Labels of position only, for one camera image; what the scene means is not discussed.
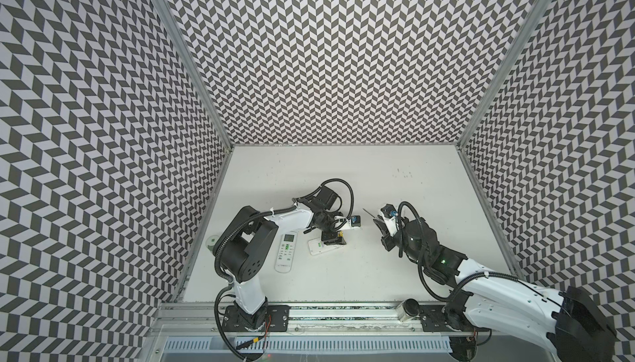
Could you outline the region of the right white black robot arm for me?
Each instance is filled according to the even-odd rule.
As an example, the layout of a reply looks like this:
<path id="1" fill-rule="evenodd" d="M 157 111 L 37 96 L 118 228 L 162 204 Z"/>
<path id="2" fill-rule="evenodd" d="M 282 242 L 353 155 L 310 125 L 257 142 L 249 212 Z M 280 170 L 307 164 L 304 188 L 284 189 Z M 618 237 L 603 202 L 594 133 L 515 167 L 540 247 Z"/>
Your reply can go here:
<path id="1" fill-rule="evenodd" d="M 387 204 L 373 219 L 387 251 L 417 266 L 426 291 L 443 304 L 451 328 L 490 329 L 542 347 L 561 361 L 610 361 L 617 332 L 590 294 L 530 284 L 443 246 L 421 217 Z"/>

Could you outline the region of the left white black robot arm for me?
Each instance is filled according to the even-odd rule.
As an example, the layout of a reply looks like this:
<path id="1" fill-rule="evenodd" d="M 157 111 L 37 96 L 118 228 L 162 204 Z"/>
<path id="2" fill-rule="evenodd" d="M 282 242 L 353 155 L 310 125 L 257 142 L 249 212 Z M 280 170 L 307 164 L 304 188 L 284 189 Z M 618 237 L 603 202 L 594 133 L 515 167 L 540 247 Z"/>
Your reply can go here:
<path id="1" fill-rule="evenodd" d="M 354 203 L 349 183 L 330 179 L 311 193 L 294 198 L 288 208 L 263 212 L 251 206 L 241 208 L 212 249 L 216 274 L 228 281 L 235 294 L 233 307 L 240 325 L 254 331 L 268 322 L 268 299 L 258 273 L 275 237 L 319 230 L 324 246 L 344 245 L 342 230 L 351 223 Z"/>

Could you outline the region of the white remote control handled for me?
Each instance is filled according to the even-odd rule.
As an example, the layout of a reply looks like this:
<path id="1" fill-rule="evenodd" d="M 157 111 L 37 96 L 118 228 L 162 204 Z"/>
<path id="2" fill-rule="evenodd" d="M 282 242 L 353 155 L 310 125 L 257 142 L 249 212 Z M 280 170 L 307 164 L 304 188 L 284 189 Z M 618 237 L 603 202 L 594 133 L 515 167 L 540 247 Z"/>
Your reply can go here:
<path id="1" fill-rule="evenodd" d="M 320 238 L 314 238 L 308 241 L 309 254 L 311 254 L 311 256 L 320 256 L 341 249 L 344 246 L 345 244 L 326 245 Z"/>

